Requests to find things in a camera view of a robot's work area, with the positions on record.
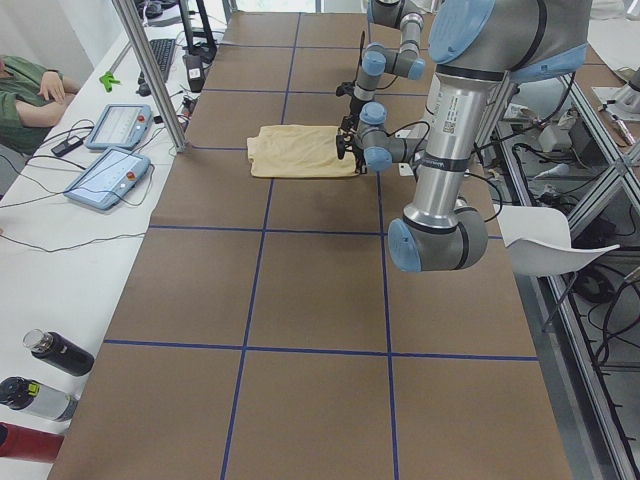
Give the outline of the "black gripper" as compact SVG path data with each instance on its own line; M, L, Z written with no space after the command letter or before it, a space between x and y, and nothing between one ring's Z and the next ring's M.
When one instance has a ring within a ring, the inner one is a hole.
M343 134L351 134L356 131L356 122L359 120L363 107L369 103L369 100L361 100L352 97L349 103L349 115L343 117L340 124L340 131Z
M356 165L355 171L357 173L367 173L368 168L364 159L363 149L358 144L356 137L352 134L347 136L347 151L354 155Z

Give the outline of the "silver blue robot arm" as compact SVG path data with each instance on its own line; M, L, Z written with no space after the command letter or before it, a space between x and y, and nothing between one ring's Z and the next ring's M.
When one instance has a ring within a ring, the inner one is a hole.
M394 264L406 272L460 270L474 265L488 241L480 213L459 189L481 127L490 91L576 71L587 50L588 1L447 1L431 25L412 1L372 1L372 23L397 29L401 44L372 43L354 82L344 143L369 169L409 162L417 178L412 201L388 228ZM385 130L385 107L375 99L384 74L419 79L427 61L439 84L423 140L401 140Z
M400 32L397 49L387 48L379 42L361 47L355 78L343 82L336 88L338 97L350 97L349 113L343 118L339 131L354 133L359 125L359 116L365 105L375 99L383 74L419 80L426 68L420 47L427 8L420 1L369 1L367 19L369 24L381 25Z

